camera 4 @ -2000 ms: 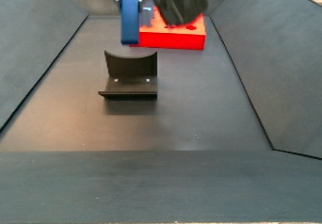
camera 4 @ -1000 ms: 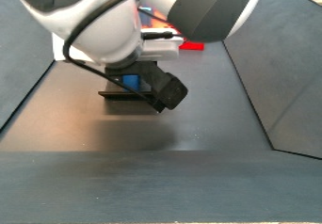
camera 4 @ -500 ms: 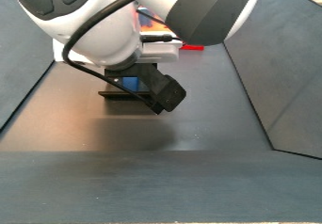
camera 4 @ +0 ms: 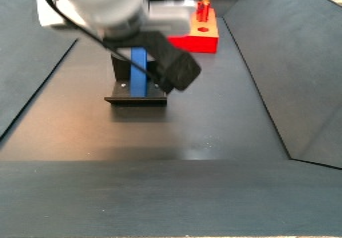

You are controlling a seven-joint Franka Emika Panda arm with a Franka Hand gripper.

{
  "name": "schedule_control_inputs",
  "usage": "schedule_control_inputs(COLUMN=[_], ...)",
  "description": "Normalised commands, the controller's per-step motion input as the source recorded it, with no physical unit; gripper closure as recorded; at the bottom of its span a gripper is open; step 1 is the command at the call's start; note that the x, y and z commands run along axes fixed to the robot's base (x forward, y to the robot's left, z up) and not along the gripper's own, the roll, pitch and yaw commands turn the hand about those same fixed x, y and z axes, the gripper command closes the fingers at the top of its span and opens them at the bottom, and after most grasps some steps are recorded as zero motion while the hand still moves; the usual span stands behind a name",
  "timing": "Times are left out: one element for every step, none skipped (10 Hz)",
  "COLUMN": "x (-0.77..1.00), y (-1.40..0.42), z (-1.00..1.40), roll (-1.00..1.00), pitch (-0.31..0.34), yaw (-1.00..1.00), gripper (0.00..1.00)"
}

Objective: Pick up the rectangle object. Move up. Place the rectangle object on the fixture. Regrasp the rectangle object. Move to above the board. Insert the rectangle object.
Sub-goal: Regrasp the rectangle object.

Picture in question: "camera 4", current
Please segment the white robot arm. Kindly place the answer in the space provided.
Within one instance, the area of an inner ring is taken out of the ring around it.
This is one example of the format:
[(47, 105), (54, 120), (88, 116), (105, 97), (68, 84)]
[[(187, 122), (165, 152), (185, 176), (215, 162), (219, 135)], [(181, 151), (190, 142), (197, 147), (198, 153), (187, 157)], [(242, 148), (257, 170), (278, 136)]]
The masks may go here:
[(98, 38), (123, 39), (141, 31), (183, 36), (194, 11), (194, 0), (38, 0), (43, 27), (80, 27)]

